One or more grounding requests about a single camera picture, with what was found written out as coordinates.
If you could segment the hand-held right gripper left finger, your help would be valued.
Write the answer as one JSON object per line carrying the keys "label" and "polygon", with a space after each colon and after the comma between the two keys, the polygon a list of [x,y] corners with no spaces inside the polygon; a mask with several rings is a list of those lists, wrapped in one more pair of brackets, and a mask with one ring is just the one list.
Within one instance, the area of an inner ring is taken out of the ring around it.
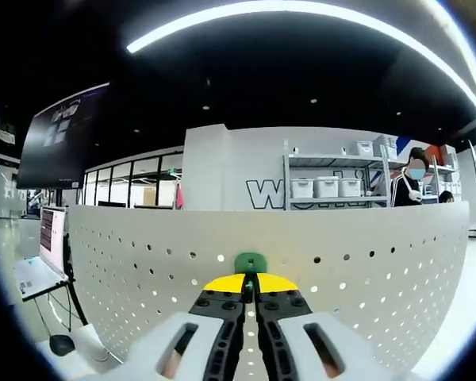
{"label": "hand-held right gripper left finger", "polygon": [[185,313],[176,313],[130,349],[122,380],[233,380],[244,346],[246,275],[204,286]]}

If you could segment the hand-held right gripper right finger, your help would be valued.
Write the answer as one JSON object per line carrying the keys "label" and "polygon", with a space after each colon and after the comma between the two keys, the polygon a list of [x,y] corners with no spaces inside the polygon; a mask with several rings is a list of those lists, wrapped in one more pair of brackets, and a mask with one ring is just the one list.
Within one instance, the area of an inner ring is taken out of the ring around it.
{"label": "hand-held right gripper right finger", "polygon": [[372,347],[333,316],[314,312],[298,287],[258,273],[258,343],[270,380],[392,380]]}

